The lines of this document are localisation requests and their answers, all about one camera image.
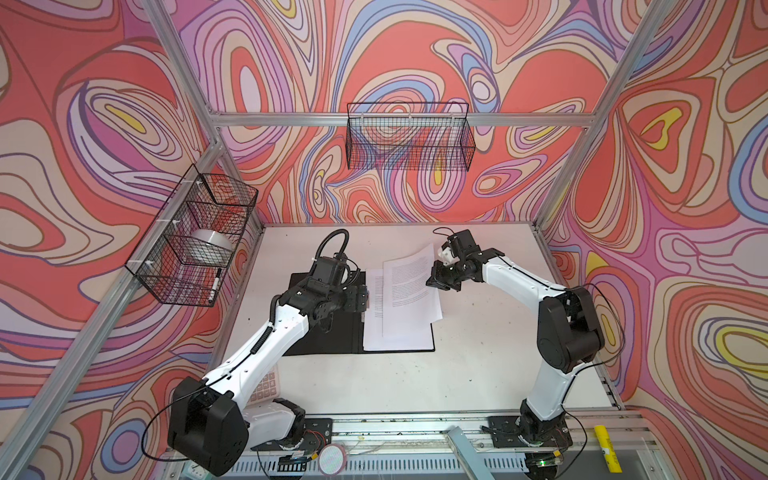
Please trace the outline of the orange black file folder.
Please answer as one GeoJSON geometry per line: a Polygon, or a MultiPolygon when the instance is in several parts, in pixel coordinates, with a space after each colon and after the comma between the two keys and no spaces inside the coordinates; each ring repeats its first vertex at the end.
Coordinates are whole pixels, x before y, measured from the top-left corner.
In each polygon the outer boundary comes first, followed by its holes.
{"type": "MultiPolygon", "coordinates": [[[[360,274],[355,285],[366,285],[366,272],[360,274]]],[[[327,326],[311,327],[303,338],[287,350],[285,356],[366,354],[362,348],[365,312],[362,314],[336,312],[327,326]]]]}

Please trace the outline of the printed paper sheet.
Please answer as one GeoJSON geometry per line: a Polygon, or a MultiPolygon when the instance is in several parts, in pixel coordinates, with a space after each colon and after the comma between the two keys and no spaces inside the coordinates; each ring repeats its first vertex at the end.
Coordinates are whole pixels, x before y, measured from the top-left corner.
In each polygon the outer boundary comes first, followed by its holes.
{"type": "Polygon", "coordinates": [[[435,350],[433,329],[430,324],[420,326],[414,333],[404,337],[386,337],[384,324],[384,275],[381,269],[366,272],[366,286],[369,304],[363,318],[363,352],[368,353],[413,353],[435,350]]]}
{"type": "Polygon", "coordinates": [[[382,334],[387,341],[426,349],[432,324],[442,319],[438,290],[426,282],[435,261],[435,245],[383,263],[382,334]]]}

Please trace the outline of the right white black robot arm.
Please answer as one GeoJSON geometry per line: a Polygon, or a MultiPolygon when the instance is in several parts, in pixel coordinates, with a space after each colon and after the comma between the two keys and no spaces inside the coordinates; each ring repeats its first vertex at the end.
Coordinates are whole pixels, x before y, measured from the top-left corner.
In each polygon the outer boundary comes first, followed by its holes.
{"type": "Polygon", "coordinates": [[[564,402],[577,375],[593,366],[605,346],[593,297],[583,287],[551,283],[488,251],[464,260],[436,260],[426,285],[459,291],[468,280],[495,287],[536,314],[536,347],[542,364],[521,403],[513,431],[524,444],[539,446],[564,421],[564,402]]]}

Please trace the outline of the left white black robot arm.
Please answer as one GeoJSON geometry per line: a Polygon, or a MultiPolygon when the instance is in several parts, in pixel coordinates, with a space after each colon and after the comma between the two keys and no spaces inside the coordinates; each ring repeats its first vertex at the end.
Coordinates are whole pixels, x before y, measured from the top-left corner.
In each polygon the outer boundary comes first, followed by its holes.
{"type": "Polygon", "coordinates": [[[316,323],[337,312],[362,313],[366,286],[312,292],[295,286],[270,302],[262,327],[221,365],[201,379],[188,377],[174,390],[168,445],[215,476],[232,469],[241,455],[271,441],[293,446],[304,436],[305,411],[274,399],[249,401],[259,383],[316,323]]]}

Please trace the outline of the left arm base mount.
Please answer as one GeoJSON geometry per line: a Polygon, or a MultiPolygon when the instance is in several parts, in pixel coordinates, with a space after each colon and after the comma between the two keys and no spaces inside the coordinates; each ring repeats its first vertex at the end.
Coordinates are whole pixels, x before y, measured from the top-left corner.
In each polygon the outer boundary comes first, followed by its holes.
{"type": "Polygon", "coordinates": [[[333,419],[330,417],[311,417],[294,425],[288,436],[251,447],[253,452],[286,452],[287,454],[312,453],[331,443],[333,419]]]}

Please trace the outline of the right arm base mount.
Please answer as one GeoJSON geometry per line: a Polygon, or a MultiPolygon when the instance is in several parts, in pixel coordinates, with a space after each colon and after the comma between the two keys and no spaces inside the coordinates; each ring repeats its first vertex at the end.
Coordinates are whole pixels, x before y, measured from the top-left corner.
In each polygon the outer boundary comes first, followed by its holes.
{"type": "Polygon", "coordinates": [[[519,416],[489,416],[480,430],[491,436],[495,448],[567,450],[573,445],[564,414],[545,422],[543,432],[531,433],[530,437],[526,437],[527,431],[523,429],[526,423],[519,416]]]}

